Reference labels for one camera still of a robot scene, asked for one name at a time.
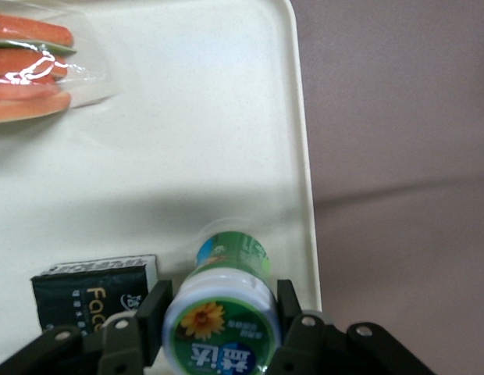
sunflower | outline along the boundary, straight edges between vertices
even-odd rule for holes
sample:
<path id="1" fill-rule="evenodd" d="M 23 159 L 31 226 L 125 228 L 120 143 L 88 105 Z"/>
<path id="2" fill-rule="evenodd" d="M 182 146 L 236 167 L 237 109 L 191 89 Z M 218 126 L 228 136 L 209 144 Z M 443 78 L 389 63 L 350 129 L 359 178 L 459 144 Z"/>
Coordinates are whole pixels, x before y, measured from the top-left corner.
<path id="1" fill-rule="evenodd" d="M 180 326 L 187 329 L 187 336 L 194 334 L 196 339 L 206 341 L 213 333 L 220 334 L 225 329 L 225 320 L 221 317 L 224 313 L 223 306 L 208 302 L 190 310 L 180 321 Z"/>

black package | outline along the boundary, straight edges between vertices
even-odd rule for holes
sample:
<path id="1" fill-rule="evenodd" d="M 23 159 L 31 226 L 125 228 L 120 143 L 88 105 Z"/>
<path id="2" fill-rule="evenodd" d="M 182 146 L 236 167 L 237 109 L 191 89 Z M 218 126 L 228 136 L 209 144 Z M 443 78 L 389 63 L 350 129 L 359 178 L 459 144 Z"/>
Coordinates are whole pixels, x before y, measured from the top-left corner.
<path id="1" fill-rule="evenodd" d="M 112 314 L 140 306 L 157 282 L 156 258 L 60 263 L 31 280 L 42 329 L 69 324 L 85 336 L 99 330 Z"/>

brown background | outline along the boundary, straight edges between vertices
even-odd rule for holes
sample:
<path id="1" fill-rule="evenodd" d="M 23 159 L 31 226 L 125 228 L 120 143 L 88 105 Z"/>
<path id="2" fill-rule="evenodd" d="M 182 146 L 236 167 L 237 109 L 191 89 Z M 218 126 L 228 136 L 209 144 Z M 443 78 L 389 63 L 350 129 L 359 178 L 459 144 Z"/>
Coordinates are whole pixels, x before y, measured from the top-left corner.
<path id="1" fill-rule="evenodd" d="M 484 374 L 484 0 L 294 0 L 323 307 Z"/>

bolt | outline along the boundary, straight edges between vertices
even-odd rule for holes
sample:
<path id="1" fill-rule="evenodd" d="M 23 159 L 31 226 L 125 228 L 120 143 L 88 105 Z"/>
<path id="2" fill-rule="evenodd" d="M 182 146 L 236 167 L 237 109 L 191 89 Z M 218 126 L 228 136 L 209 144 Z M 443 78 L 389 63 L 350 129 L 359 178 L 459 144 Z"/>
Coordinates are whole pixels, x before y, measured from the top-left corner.
<path id="1" fill-rule="evenodd" d="M 313 319 L 311 316 L 305 316 L 303 319 L 301 319 L 301 323 L 306 327 L 313 327 L 317 324 L 315 319 Z"/>
<path id="2" fill-rule="evenodd" d="M 357 327 L 357 334 L 364 338 L 370 338 L 372 336 L 372 330 L 366 326 Z"/>
<path id="3" fill-rule="evenodd" d="M 130 324 L 129 320 L 122 319 L 122 320 L 119 320 L 114 327 L 117 328 L 118 330 L 122 330 L 127 326 L 129 326 L 129 324 Z"/>
<path id="4" fill-rule="evenodd" d="M 55 336 L 55 340 L 56 341 L 63 341 L 63 340 L 66 340 L 69 337 L 70 337 L 70 332 L 67 331 L 67 330 L 64 330 L 64 331 L 60 332 L 59 334 L 57 334 Z"/>

plastic wrap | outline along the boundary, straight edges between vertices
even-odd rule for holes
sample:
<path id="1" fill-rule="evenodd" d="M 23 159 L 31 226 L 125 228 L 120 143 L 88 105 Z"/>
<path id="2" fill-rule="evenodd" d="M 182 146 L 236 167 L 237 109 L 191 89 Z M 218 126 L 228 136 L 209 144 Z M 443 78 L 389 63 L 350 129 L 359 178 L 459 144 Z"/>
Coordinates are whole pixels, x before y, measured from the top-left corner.
<path id="1" fill-rule="evenodd" d="M 100 102 L 116 93 L 84 14 L 0 0 L 0 122 Z"/>

